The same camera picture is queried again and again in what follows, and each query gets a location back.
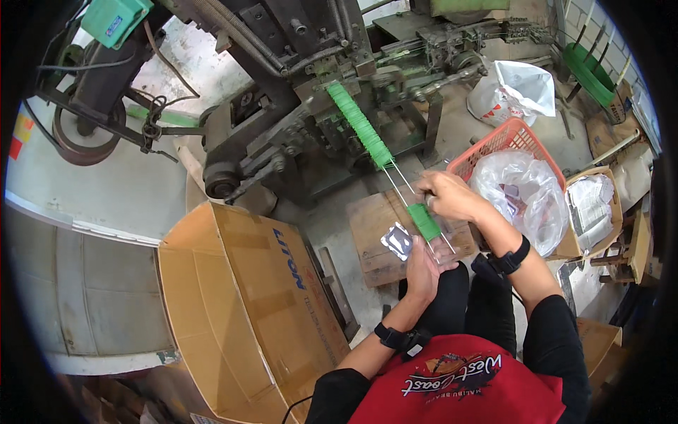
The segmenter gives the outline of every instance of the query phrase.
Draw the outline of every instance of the green wire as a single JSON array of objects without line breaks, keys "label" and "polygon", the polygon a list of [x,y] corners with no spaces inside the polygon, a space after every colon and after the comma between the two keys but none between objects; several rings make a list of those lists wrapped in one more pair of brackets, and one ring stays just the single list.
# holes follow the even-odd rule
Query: green wire
[{"label": "green wire", "polygon": [[417,203],[407,207],[407,213],[410,214],[414,224],[419,229],[419,232],[422,234],[422,237],[426,239],[427,242],[430,242],[432,239],[442,235],[438,223],[428,214],[428,209],[426,205],[422,203]]},{"label": "green wire", "polygon": [[393,155],[346,89],[340,83],[335,82],[327,87],[327,92],[358,135],[374,163],[380,169],[391,163]]}]

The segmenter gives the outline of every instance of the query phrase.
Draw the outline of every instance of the plastic bag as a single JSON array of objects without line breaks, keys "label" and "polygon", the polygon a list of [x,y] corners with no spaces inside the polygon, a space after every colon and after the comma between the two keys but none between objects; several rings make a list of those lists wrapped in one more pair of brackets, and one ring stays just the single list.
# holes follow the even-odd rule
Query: plastic bag
[{"label": "plastic bag", "polygon": [[565,235],[570,212],[563,189],[546,161],[504,150],[482,157],[469,187],[484,197],[545,257]]},{"label": "plastic bag", "polygon": [[537,115],[555,116],[553,77],[537,66],[496,60],[466,98],[473,116],[498,127],[517,116],[532,126]]}]

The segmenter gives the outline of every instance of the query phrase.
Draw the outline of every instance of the industrial machine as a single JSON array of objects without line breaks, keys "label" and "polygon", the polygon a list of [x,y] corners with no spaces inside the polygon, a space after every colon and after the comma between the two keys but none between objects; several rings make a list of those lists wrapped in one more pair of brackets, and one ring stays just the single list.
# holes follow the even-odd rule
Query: industrial machine
[{"label": "industrial machine", "polygon": [[[35,93],[56,103],[52,141],[72,163],[105,159],[120,138],[144,153],[166,154],[153,150],[161,135],[198,134],[207,152],[203,179],[210,197],[232,202],[260,182],[309,207],[374,171],[327,94],[330,83],[346,88],[393,155],[426,158],[434,153],[441,117],[439,89],[486,74],[479,54],[485,41],[553,42],[525,19],[483,19],[488,11],[479,12],[476,3],[509,6],[508,0],[410,0],[410,11],[366,28],[357,0],[94,0],[84,17],[75,14],[52,39]],[[172,15],[211,33],[217,51],[228,50],[255,81],[206,110],[199,128],[160,127],[167,99],[130,87],[158,51]],[[78,26],[95,37],[85,49],[71,44]],[[62,92],[56,87],[65,73],[76,80]],[[123,96],[149,109],[141,132],[125,126]],[[427,114],[413,102],[427,103]],[[76,145],[60,128],[63,109],[78,116],[80,135],[99,127],[113,137],[98,147]]]}]

